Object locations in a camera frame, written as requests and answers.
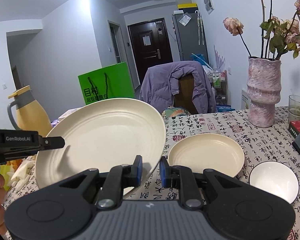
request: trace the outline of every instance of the yellow thermos jug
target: yellow thermos jug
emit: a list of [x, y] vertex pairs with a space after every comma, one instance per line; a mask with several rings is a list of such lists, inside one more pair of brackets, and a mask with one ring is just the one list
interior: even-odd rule
[[[52, 125], [43, 107], [34, 99], [30, 86], [23, 87], [8, 98], [14, 101], [8, 105], [9, 119], [16, 130], [38, 131], [39, 135], [46, 137]], [[17, 107], [17, 122], [11, 112], [13, 106]]]

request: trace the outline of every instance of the chair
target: chair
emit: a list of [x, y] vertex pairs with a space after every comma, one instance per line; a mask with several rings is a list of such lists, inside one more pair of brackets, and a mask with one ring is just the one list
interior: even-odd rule
[[194, 90], [194, 78], [192, 74], [185, 75], [179, 79], [179, 94], [174, 96], [174, 107], [183, 107], [191, 114], [198, 114], [192, 102]]

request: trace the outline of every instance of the gray cloth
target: gray cloth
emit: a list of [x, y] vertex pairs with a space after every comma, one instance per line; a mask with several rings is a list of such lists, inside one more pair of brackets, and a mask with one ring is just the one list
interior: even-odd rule
[[179, 79], [188, 74], [194, 77], [192, 102], [198, 113], [215, 113], [216, 99], [209, 78], [197, 61], [179, 61], [148, 68], [141, 86], [140, 100], [162, 113], [173, 106], [174, 95], [179, 93]]

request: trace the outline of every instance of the framed picture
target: framed picture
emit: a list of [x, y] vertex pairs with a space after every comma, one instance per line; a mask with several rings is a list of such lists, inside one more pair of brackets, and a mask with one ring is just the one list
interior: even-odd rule
[[214, 10], [212, 0], [203, 0], [203, 2], [205, 4], [205, 7], [206, 7], [206, 10], [207, 10], [208, 14], [211, 14], [212, 11]]

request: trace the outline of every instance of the pink ceramic vase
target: pink ceramic vase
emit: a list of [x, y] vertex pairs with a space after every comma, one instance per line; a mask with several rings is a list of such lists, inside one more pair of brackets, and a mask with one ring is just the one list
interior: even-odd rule
[[249, 122], [257, 127], [274, 123], [274, 105], [280, 101], [281, 61], [249, 58], [248, 97], [251, 99]]

